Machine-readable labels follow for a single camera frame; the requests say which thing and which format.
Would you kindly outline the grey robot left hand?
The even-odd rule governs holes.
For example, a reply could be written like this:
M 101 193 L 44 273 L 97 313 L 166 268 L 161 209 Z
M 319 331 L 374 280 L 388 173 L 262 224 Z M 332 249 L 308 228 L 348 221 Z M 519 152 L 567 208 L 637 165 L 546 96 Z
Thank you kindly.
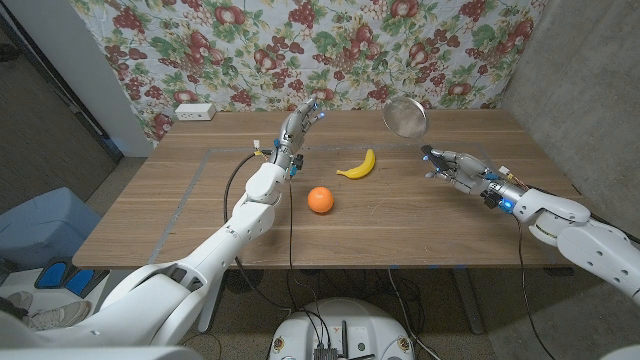
M 269 162 L 289 171 L 296 153 L 304 143 L 306 133 L 324 116 L 319 109 L 316 94 L 301 103 L 282 124 L 280 134 L 274 140 L 275 148 Z

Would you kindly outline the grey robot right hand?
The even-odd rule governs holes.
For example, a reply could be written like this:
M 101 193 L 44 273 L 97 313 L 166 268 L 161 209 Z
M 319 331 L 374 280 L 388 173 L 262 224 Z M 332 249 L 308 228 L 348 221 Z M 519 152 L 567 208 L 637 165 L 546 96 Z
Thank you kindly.
M 451 183 L 457 190 L 480 196 L 484 204 L 493 209 L 500 208 L 512 213 L 525 190 L 496 174 L 476 157 L 462 152 L 435 149 L 430 145 L 421 147 L 423 159 L 434 169 L 426 178 L 439 178 Z

